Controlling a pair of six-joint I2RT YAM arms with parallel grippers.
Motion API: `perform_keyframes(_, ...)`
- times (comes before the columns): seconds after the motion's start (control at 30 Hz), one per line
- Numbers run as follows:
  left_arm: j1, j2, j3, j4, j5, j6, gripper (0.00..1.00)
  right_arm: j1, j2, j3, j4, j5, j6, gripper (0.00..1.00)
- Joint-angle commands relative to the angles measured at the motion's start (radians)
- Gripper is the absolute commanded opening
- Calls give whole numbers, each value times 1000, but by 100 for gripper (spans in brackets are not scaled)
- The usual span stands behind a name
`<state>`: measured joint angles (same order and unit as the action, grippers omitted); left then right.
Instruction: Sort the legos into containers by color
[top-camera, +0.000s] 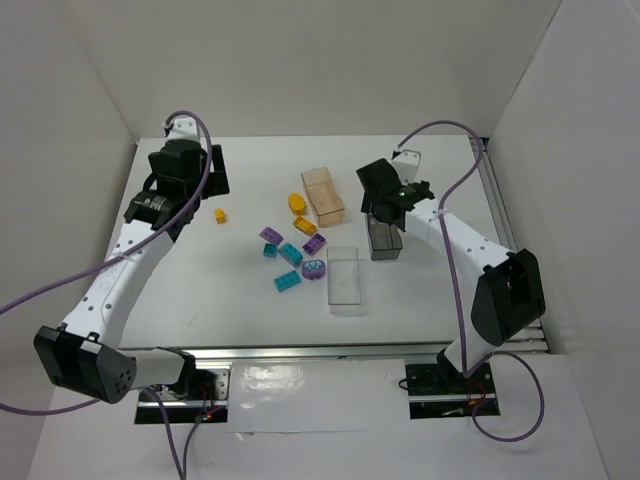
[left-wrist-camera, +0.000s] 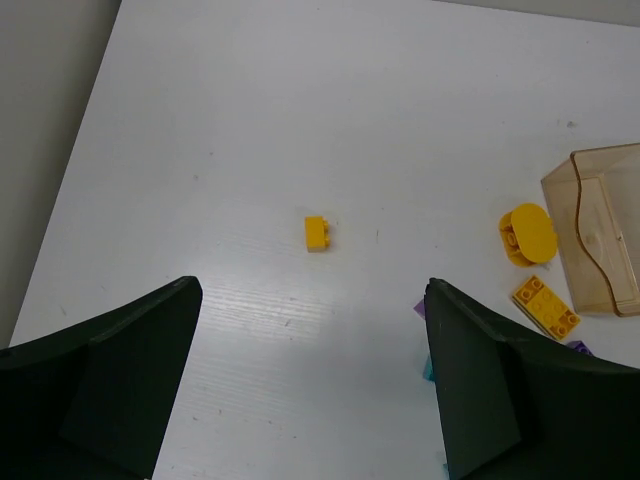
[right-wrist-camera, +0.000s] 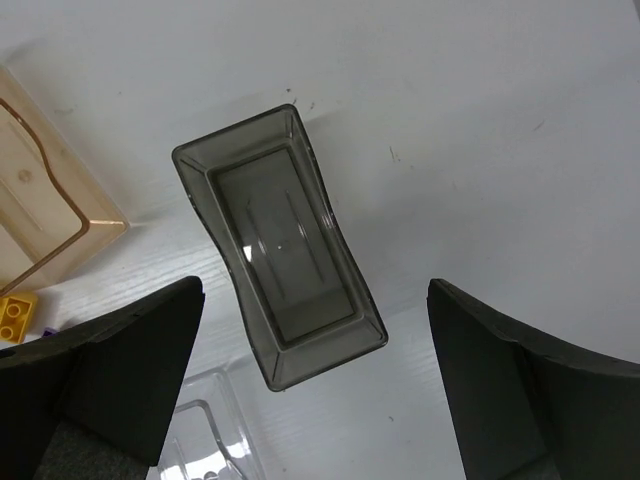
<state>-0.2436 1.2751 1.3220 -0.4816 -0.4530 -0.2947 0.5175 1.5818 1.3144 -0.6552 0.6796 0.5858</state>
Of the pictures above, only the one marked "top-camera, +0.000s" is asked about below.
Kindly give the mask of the small yellow lego cube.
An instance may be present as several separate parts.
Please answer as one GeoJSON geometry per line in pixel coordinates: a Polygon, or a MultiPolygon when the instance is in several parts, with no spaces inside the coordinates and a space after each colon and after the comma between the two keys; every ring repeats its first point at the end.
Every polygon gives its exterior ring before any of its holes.
{"type": "Polygon", "coordinates": [[[226,214],[223,209],[216,208],[214,210],[215,220],[218,224],[224,224],[227,221],[226,214]]]}

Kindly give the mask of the yellow rectangular lego brick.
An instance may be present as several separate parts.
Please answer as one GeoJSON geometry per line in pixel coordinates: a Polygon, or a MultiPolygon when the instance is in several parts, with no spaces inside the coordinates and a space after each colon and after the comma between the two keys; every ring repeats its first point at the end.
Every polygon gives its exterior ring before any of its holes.
{"type": "Polygon", "coordinates": [[[293,221],[293,226],[307,236],[314,236],[317,232],[317,226],[303,216],[297,216],[293,221]]]}

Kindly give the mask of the purple rectangular lego brick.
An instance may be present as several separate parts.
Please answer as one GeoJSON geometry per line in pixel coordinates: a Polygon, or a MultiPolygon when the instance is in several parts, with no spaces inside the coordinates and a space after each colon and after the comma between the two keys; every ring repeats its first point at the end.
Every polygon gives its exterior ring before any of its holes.
{"type": "Polygon", "coordinates": [[[309,256],[314,256],[326,244],[326,238],[320,233],[314,234],[302,247],[309,256]]]}

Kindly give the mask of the teal square lego brick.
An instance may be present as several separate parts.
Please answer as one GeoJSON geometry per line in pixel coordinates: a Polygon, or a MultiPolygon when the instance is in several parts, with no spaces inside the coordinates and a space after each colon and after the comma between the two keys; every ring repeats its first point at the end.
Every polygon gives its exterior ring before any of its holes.
{"type": "Polygon", "coordinates": [[[268,258],[275,258],[278,255],[278,246],[273,243],[264,245],[263,255],[268,258]]]}

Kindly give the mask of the purple round flower lego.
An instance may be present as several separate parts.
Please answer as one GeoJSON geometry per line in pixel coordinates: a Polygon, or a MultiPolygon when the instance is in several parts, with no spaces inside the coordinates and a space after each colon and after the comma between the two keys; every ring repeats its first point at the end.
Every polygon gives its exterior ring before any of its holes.
{"type": "Polygon", "coordinates": [[[307,280],[319,280],[326,274],[326,264],[322,260],[304,261],[301,274],[307,280]]]}

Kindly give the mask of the teal rectangular lego brick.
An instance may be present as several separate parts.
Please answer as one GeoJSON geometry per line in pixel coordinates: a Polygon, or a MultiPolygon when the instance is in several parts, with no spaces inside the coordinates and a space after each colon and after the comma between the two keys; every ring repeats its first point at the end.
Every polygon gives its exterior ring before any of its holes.
{"type": "Polygon", "coordinates": [[[280,256],[294,268],[299,267],[303,261],[302,253],[291,243],[283,244],[278,252],[280,256]]]}

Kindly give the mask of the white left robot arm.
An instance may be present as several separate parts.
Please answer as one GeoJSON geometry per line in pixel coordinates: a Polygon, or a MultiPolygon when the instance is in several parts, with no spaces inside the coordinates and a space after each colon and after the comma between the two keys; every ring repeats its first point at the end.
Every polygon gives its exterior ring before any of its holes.
{"type": "Polygon", "coordinates": [[[43,326],[34,338],[53,385],[110,404],[146,387],[166,387],[185,398],[212,378],[199,372],[194,356],[183,350],[120,347],[147,281],[202,201],[230,191],[222,149],[201,120],[177,112],[164,129],[166,142],[149,155],[151,172],[126,208],[104,266],[60,325],[43,326]]]}

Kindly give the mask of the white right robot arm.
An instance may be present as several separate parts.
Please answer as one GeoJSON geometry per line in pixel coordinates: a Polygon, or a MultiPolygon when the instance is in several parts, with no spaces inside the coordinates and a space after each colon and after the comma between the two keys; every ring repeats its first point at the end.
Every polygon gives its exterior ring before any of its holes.
{"type": "Polygon", "coordinates": [[[427,181],[405,183],[384,158],[356,171],[362,211],[424,241],[448,261],[459,337],[438,356],[444,369],[469,377],[489,356],[546,312],[539,263],[489,240],[445,207],[462,182],[438,198],[427,181]]]}

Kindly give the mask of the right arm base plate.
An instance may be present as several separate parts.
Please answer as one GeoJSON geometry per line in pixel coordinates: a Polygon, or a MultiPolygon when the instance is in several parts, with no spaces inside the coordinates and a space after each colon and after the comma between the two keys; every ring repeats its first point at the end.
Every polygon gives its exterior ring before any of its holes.
{"type": "Polygon", "coordinates": [[[499,416],[491,367],[484,364],[470,379],[445,380],[436,364],[407,364],[398,387],[408,395],[412,420],[499,416]]]}

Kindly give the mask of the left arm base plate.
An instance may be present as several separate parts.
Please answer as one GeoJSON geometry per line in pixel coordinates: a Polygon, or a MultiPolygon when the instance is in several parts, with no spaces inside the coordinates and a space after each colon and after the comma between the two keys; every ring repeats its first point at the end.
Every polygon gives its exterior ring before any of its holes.
{"type": "Polygon", "coordinates": [[[230,362],[199,362],[198,382],[187,393],[177,394],[168,386],[153,386],[165,407],[169,423],[174,425],[223,424],[228,421],[230,362]]]}

